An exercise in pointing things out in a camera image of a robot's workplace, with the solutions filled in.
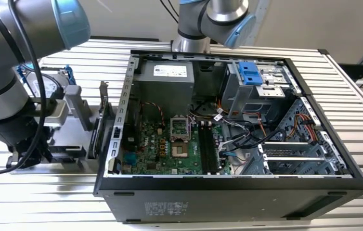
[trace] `slotted metal surface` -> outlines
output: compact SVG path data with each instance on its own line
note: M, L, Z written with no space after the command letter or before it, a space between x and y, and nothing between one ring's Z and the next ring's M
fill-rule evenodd
M83 98L91 104L99 104L100 81L108 81L109 101L117 105L131 49L168 51L169 44L92 40L71 51L51 55L41 62L49 67L71 65L77 84L83 87ZM316 50L243 47L232 51L219 45L212 46L212 53L292 59L363 170L363 96L331 57ZM0 143L0 168L8 156ZM363 197L311 222L123 225L115 222L103 199L92 196L95 179L96 176L88 174L0 175L0 230L363 230Z

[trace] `circuit board chip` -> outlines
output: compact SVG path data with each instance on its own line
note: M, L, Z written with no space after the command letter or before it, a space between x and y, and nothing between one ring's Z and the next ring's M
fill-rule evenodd
M172 157L188 157L188 144L175 142L171 147Z
M147 170L156 170L156 163L148 163Z

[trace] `blue component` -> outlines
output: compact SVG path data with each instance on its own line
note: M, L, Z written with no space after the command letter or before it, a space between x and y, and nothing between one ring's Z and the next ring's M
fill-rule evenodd
M226 47L228 47L230 49L236 49L240 45L244 44L244 41L250 36L255 23L256 16L254 14L246 16L240 24L236 26L235 32L231 33L230 37L226 40Z
M76 79L75 79L75 77L73 77L73 71L72 71L71 66L67 65L64 69L65 69L67 74L68 74L68 81L69 81L69 84L71 84L71 85L77 85Z
M188 4L188 3L194 3L198 1L204 1L204 0L180 0L180 4Z
M227 152L224 154L228 155L228 156L238 156L234 152Z
M52 10L65 48L87 42L89 22L79 0L52 0Z
M17 73L20 75L20 78L23 80L23 83L27 83L25 75L23 74L24 68L21 66L17 66Z
M135 152L125 153L124 160L128 165L135 166L137 164L137 154Z
M254 62L239 62L239 72L246 85L263 84L263 78L259 75L259 68Z
M24 64L24 65L27 65L31 69L33 69L35 68L35 65L33 65L33 63L27 63L27 64Z

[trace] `blue drive cage latch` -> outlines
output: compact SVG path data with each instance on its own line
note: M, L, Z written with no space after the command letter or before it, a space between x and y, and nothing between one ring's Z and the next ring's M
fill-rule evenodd
M239 62L239 72L246 85L262 85L263 78L255 62Z

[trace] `green circuit board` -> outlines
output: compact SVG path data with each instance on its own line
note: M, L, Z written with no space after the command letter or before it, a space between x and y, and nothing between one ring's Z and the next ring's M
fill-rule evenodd
M202 156L199 145L199 127L191 126L191 134L188 143L171 142L169 126L161 130L159 134L160 124L143 122L140 131L140 144L136 153L136 163L132 164L131 170L127 174L133 175L200 175L202 170ZM222 127L214 127L214 137L219 139L223 135ZM175 157L173 148L184 145L187 147L187 156ZM230 168L222 170L220 174L230 174Z

